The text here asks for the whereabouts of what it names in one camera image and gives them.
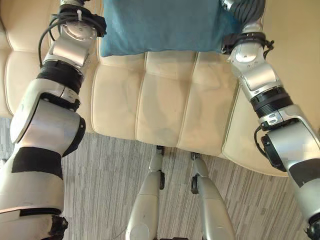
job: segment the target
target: stitched seam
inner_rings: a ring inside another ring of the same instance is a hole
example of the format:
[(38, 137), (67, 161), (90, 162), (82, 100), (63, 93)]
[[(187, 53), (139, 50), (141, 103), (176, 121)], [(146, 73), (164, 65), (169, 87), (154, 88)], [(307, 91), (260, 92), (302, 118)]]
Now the stitched seam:
[(169, 79), (169, 80), (174, 80), (174, 81), (177, 81), (177, 82), (188, 82), (188, 81), (185, 81), (185, 80), (180, 80), (180, 79), (186, 79), (186, 77), (170, 77), (170, 76), (165, 76), (164, 74), (158, 74), (158, 73), (154, 73), (154, 72), (147, 72), (148, 75), (152, 75), (152, 76), (157, 76), (157, 77), (161, 77), (161, 78), (164, 78), (164, 79)]
[[(52, 9), (52, 4), (53, 4), (53, 2), (52, 1), (50, 1), (50, 4), (49, 4), (49, 8), (48, 8), (48, 10), (47, 10), (47, 15), (49, 16), (49, 19), (48, 19), (48, 25), (49, 25), (49, 22), (50, 22), (50, 18), (51, 18), (51, 14), (50, 14), (50, 9)], [(49, 36), (49, 33), (47, 32), (47, 42), (48, 42), (48, 50), (50, 50), (50, 47), (51, 47), (51, 37)]]
[(8, 61), (9, 61), (9, 57), (12, 54), (12, 51), (9, 53), (6, 62), (5, 62), (5, 67), (4, 67), (4, 80), (3, 80), (3, 84), (4, 84), (4, 98), (5, 98), (5, 104), (6, 107), (9, 111), (9, 113), (13, 116), (14, 113), (11, 111), (11, 108), (9, 107), (9, 101), (8, 101), (8, 90), (7, 90), (7, 68), (8, 68)]
[(96, 58), (98, 59), (99, 65), (104, 65), (100, 61), (100, 39), (96, 40), (96, 50), (95, 50)]
[(97, 130), (95, 129), (95, 125), (94, 125), (94, 94), (95, 94), (98, 69), (99, 69), (99, 66), (96, 67), (93, 75), (93, 83), (92, 83), (92, 89), (91, 89), (91, 102), (90, 102), (91, 127), (95, 133), (97, 133)]
[(194, 59), (194, 64), (193, 64), (193, 69), (192, 69), (192, 72), (191, 72), (191, 75), (190, 75), (191, 81), (190, 81), (190, 85), (189, 85), (188, 95), (187, 95), (187, 98), (186, 98), (186, 101), (185, 101), (185, 105), (184, 105), (184, 113), (183, 113), (183, 118), (182, 118), (182, 122), (181, 122), (179, 138), (178, 138), (178, 142), (176, 144), (177, 148), (179, 148), (179, 145), (180, 145), (180, 142), (181, 142), (181, 136), (182, 136), (182, 133), (183, 133), (183, 130), (184, 130), (184, 126), (185, 126), (188, 102), (189, 102), (189, 97), (190, 97), (190, 91), (191, 91), (191, 86), (193, 84), (193, 75), (194, 75), (194, 72), (195, 72), (195, 69), (196, 69), (198, 58), (199, 58), (199, 52), (196, 52), (195, 59)]
[(227, 154), (225, 154), (225, 146), (226, 146), (227, 139), (228, 139), (228, 136), (229, 136), (230, 126), (231, 126), (233, 118), (234, 118), (235, 108), (236, 108), (236, 105), (237, 105), (237, 101), (238, 101), (238, 98), (239, 98), (240, 91), (241, 91), (241, 86), (238, 85), (237, 86), (237, 94), (236, 94), (236, 97), (235, 97), (235, 100), (234, 100), (233, 108), (232, 108), (232, 111), (231, 111), (231, 114), (230, 114), (230, 117), (229, 117), (229, 123), (227, 125), (227, 130), (226, 130), (225, 137), (224, 137), (224, 142), (223, 142), (223, 145), (222, 145), (222, 154), (225, 155), (228, 159), (230, 159), (230, 158), (228, 157)]
[(21, 48), (11, 48), (11, 52), (22, 52), (22, 53), (29, 53), (29, 54), (38, 54), (38, 51), (33, 51), (30, 49), (21, 49)]
[(11, 42), (9, 40), (9, 35), (8, 35), (8, 32), (7, 32), (7, 29), (6, 29), (6, 26), (3, 24), (3, 27), (4, 27), (4, 32), (5, 32), (5, 36), (6, 36), (6, 40), (9, 44), (9, 47), (11, 48), (11, 51), (14, 51), (15, 49), (13, 48), (13, 46), (11, 45)]
[(145, 76), (146, 76), (146, 67), (147, 67), (147, 57), (148, 57), (148, 52), (145, 53), (144, 56), (144, 65), (143, 65), (143, 76), (140, 84), (140, 89), (139, 89), (139, 95), (138, 95), (138, 102), (136, 106), (136, 115), (135, 115), (135, 130), (134, 130), (134, 138), (138, 140), (138, 117), (139, 117), (139, 109), (140, 109), (140, 102), (141, 102), (141, 95), (142, 95), (142, 87), (144, 85), (145, 81)]
[(101, 66), (106, 66), (106, 67), (113, 67), (113, 68), (120, 68), (120, 69), (125, 69), (131, 72), (141, 72), (141, 69), (136, 69), (136, 68), (130, 68), (130, 67), (125, 67), (125, 66), (121, 66), (121, 65), (112, 65), (112, 64), (103, 64), (103, 63), (99, 63)]

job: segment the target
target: robotic arm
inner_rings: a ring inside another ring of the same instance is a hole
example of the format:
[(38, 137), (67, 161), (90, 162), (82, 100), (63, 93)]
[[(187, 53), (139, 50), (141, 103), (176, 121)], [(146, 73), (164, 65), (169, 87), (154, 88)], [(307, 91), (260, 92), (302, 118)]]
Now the robotic arm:
[[(254, 140), (259, 151), (271, 165), (287, 172), (294, 194), (309, 226), (311, 239), (320, 239), (320, 141), (311, 124), (298, 105), (293, 104), (275, 70), (265, 60), (273, 42), (266, 41), (262, 33), (264, 0), (223, 0), (224, 8), (245, 24), (242, 34), (225, 39), (224, 52), (230, 54), (233, 73), (252, 104), (259, 120)], [(257, 131), (266, 131), (261, 138), (262, 150), (257, 141)]]
[(68, 227), (59, 216), (65, 187), (61, 158), (76, 150), (84, 136), (85, 120), (76, 113), (78, 94), (89, 52), (106, 29), (104, 19), (83, 5), (83, 0), (61, 1), (39, 50), (53, 27), (60, 27), (60, 37), (43, 64), (39, 53), (40, 73), (12, 119), (14, 152), (0, 170), (2, 239), (60, 240)]

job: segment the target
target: tufted cushion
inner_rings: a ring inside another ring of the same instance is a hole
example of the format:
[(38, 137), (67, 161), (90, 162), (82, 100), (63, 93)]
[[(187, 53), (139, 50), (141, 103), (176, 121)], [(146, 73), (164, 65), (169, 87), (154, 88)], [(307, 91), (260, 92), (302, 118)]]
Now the tufted cushion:
[[(1, 1), (4, 40), (8, 40), (0, 55), (5, 69), (0, 88), (2, 116), (15, 113), (38, 74), (39, 37), (58, 6), (57, 0)], [(100, 13), (101, 2), (90, 1), (86, 7)], [(49, 45), (46, 37), (43, 57)], [(237, 84), (224, 56), (192, 51), (97, 56), (98, 52), (90, 59), (79, 95), (78, 112), (87, 122), (87, 131), (210, 155), (221, 153)]]
[[(315, 29), (320, 2), (315, 8), (295, 2), (288, 7), (268, 1), (265, 32), (276, 40), (268, 61), (293, 101), (319, 128), (320, 36)], [(0, 116), (15, 113), (38, 74), (39, 37), (58, 6), (58, 0), (1, 0), (6, 34), (0, 32)], [(86, 7), (101, 14), (100, 0), (87, 2)], [(297, 19), (298, 10), (308, 14)], [(312, 47), (307, 47), (305, 36)], [(43, 54), (49, 46), (46, 37)], [(99, 56), (99, 52), (91, 56), (79, 94), (78, 112), (88, 132), (221, 156), (253, 171), (286, 175), (256, 150), (252, 135), (258, 118), (238, 91), (225, 56), (192, 51)]]

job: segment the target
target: wire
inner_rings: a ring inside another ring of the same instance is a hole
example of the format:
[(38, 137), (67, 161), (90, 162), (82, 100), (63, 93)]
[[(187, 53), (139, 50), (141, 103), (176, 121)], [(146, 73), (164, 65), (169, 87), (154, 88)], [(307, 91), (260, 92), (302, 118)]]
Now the wire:
[(263, 53), (264, 59), (266, 59), (268, 53), (275, 48), (275, 47), (274, 47), (274, 43), (275, 43), (275, 41), (273, 41), (273, 40), (272, 40), (272, 41), (268, 41), (268, 40), (265, 41), (265, 45), (266, 45), (266, 47), (268, 48), (268, 50), (266, 50), (266, 51)]
[(112, 240), (116, 240), (121, 234), (123, 234), (127, 230), (127, 227), (125, 227), (117, 236), (112, 238)]
[(262, 150), (262, 148), (260, 147), (258, 141), (257, 141), (257, 133), (261, 130), (261, 126), (258, 126), (256, 128), (256, 130), (254, 131), (254, 134), (253, 134), (253, 138), (254, 138), (254, 143), (257, 147), (257, 149), (259, 150), (259, 152), (265, 157), (265, 158), (268, 158), (267, 154), (265, 153), (265, 151)]
[[(49, 24), (49, 26), (51, 26), (54, 23), (54, 21), (57, 20), (57, 19), (58, 18), (52, 19), (50, 24)], [(50, 34), (50, 37), (51, 37), (52, 41), (55, 41), (55, 38), (54, 38), (54, 36), (52, 35), (52, 32), (51, 32), (51, 29), (49, 30), (49, 34)]]

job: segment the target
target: black tape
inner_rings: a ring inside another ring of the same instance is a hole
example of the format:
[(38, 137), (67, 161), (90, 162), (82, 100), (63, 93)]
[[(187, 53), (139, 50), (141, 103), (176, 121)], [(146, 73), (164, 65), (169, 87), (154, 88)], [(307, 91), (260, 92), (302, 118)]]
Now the black tape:
[(33, 215), (60, 215), (61, 210), (50, 207), (28, 208), (20, 210), (20, 217)]
[(42, 172), (58, 176), (63, 179), (61, 155), (37, 147), (22, 147), (14, 157), (12, 173)]
[(76, 132), (76, 135), (75, 135), (71, 145), (63, 153), (62, 157), (65, 157), (65, 156), (69, 155), (70, 153), (72, 153), (73, 151), (78, 149), (79, 144), (81, 143), (82, 139), (84, 138), (85, 132), (86, 132), (86, 121), (82, 117), (80, 117), (78, 131)]
[(299, 162), (290, 167), (289, 172), (293, 180), (301, 188), (314, 179), (320, 179), (320, 158)]
[(43, 64), (36, 78), (54, 81), (79, 94), (84, 76), (66, 62), (49, 60)]

